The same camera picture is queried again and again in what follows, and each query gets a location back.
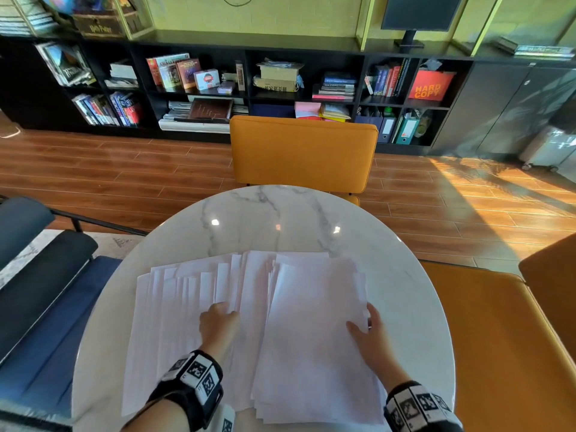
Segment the person's left hand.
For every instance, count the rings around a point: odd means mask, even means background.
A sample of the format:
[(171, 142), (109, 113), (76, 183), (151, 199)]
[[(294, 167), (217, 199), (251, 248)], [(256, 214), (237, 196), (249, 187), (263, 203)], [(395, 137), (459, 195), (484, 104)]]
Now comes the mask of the person's left hand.
[(199, 317), (199, 333), (201, 338), (199, 349), (211, 356), (218, 363), (223, 363), (239, 327), (240, 315), (237, 324), (201, 324)]

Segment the white paper sheet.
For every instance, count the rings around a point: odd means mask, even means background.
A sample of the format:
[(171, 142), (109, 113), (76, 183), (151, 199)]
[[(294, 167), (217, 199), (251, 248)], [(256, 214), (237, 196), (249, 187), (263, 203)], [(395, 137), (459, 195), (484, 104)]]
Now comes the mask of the white paper sheet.
[(346, 323), (368, 327), (353, 259), (278, 255), (250, 398), (264, 424), (384, 426), (383, 390)]

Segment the spread of white papers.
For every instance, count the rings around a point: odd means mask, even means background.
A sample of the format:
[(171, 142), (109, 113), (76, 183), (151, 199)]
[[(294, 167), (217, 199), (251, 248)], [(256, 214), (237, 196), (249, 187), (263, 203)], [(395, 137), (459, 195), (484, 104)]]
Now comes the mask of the spread of white papers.
[(162, 376), (200, 344), (199, 317), (218, 302), (236, 311), (241, 328), (221, 366), (224, 403), (236, 412), (253, 408), (251, 390), (263, 341), (268, 280), (278, 255), (320, 252), (249, 250), (153, 267), (138, 276), (126, 358), (121, 415), (135, 414)]

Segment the dark brown flat book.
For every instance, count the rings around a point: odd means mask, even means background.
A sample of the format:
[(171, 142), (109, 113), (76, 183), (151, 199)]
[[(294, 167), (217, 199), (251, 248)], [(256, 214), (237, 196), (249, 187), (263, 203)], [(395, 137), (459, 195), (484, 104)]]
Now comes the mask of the dark brown flat book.
[(232, 116), (233, 99), (195, 98), (185, 120), (195, 123), (228, 124)]

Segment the dark blue binder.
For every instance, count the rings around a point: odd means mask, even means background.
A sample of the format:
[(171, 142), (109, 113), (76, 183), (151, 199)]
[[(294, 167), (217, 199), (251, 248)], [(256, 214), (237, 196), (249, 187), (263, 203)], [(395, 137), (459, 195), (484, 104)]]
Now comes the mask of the dark blue binder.
[(378, 144), (389, 144), (392, 143), (393, 130), (396, 125), (395, 115), (385, 115), (382, 118), (382, 123), (379, 128), (378, 134)]

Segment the teal binder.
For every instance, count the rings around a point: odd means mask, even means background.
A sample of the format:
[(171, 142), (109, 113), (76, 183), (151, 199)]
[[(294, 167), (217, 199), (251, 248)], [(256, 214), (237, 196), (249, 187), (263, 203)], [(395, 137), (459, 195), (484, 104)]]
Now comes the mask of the teal binder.
[(394, 144), (410, 145), (419, 122), (419, 115), (414, 110), (400, 115), (394, 135)]

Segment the pink folder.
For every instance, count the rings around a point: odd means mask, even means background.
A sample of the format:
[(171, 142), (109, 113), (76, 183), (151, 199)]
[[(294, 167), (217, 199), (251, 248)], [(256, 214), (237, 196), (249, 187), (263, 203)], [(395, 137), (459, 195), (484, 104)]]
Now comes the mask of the pink folder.
[(321, 102), (294, 102), (294, 115), (296, 119), (302, 120), (322, 120), (320, 115)]

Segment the small white and blue box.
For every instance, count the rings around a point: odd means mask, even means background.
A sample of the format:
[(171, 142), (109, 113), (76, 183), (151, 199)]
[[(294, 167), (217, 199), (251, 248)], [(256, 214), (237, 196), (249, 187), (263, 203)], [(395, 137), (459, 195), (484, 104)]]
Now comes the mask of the small white and blue box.
[(199, 91), (217, 88), (221, 85), (220, 73), (217, 69), (196, 71), (193, 73), (195, 86)]

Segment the red and brown standing books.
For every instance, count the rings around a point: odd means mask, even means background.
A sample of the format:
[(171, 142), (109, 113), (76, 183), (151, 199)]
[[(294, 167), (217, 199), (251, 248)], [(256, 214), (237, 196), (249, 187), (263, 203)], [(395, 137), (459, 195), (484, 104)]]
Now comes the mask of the red and brown standing books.
[(165, 92), (189, 92), (197, 87), (194, 74), (201, 70), (198, 58), (180, 53), (146, 58), (156, 88)]

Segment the red box with orange print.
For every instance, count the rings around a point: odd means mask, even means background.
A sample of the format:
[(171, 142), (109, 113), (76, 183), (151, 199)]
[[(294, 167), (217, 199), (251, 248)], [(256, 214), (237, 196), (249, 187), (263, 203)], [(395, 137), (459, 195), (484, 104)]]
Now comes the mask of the red box with orange print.
[(410, 100), (442, 101), (456, 72), (419, 69), (408, 95)]

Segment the white wheeled appliance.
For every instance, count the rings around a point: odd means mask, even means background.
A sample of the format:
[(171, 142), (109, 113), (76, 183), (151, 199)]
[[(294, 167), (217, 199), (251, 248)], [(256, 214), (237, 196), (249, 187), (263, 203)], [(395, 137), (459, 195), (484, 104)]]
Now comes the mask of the white wheeled appliance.
[(547, 125), (529, 142), (518, 159), (524, 171), (544, 166), (551, 172), (557, 172), (573, 152), (576, 152), (576, 135)]

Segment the long black bookshelf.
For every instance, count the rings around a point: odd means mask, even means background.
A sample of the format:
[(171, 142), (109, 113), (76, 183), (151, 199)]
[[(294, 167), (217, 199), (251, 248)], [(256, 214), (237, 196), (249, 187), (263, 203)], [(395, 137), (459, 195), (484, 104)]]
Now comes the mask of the long black bookshelf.
[[(91, 86), (61, 86), (35, 48), (56, 42), (79, 47), (97, 82)], [(202, 67), (231, 70), (236, 60), (244, 65), (246, 91), (232, 95), (249, 106), (250, 115), (274, 110), (287, 116), (295, 101), (312, 101), (313, 86), (326, 71), (348, 72), (358, 79), (351, 109), (393, 108), (396, 125), (401, 114), (421, 109), (431, 117), (425, 133), (410, 145), (378, 144), (376, 151), (402, 155), (455, 155), (457, 157), (512, 158), (521, 153), (547, 124), (557, 124), (576, 135), (576, 57), (550, 60), (512, 57), (488, 45), (468, 56), (450, 43), (427, 42), (422, 51), (398, 53), (391, 40), (369, 40), (359, 51), (353, 38), (264, 34), (208, 33), (175, 30), (153, 31), (137, 40), (83, 38), (78, 34), (44, 37), (0, 36), (0, 110), (29, 130), (82, 132), (115, 137), (160, 137), (229, 143), (227, 134), (164, 131), (158, 121), (167, 102), (186, 100), (191, 94), (156, 88), (146, 58), (189, 52)], [(388, 58), (408, 58), (409, 71), (399, 98), (364, 94), (370, 63)], [(73, 105), (78, 94), (111, 94), (105, 85), (111, 62), (129, 59), (142, 106), (138, 127), (89, 125)], [(304, 87), (296, 93), (268, 91), (252, 84), (260, 74), (258, 63), (303, 63), (299, 74)], [(408, 95), (419, 69), (456, 72), (442, 101), (410, 100)]]

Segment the brown printed box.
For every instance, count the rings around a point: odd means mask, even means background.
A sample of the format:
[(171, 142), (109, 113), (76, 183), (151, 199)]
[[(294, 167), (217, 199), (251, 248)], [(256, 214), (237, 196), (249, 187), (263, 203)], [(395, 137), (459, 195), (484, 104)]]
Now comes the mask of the brown printed box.
[(136, 11), (74, 13), (71, 17), (76, 29), (84, 37), (132, 38), (150, 30)]

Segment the black monitor on stand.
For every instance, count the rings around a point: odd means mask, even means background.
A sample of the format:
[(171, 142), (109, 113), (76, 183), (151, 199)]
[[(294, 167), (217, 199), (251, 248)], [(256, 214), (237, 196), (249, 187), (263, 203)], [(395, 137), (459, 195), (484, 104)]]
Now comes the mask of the black monitor on stand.
[(388, 0), (381, 23), (382, 30), (403, 31), (393, 40), (398, 53), (422, 51), (425, 43), (417, 32), (448, 32), (462, 0)]

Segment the pile of striped books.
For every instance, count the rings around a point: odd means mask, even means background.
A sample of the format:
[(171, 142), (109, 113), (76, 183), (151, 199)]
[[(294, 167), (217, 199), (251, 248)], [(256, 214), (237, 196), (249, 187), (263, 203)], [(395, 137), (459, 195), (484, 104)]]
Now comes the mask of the pile of striped books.
[(45, 35), (60, 27), (40, 0), (0, 0), (0, 35)]

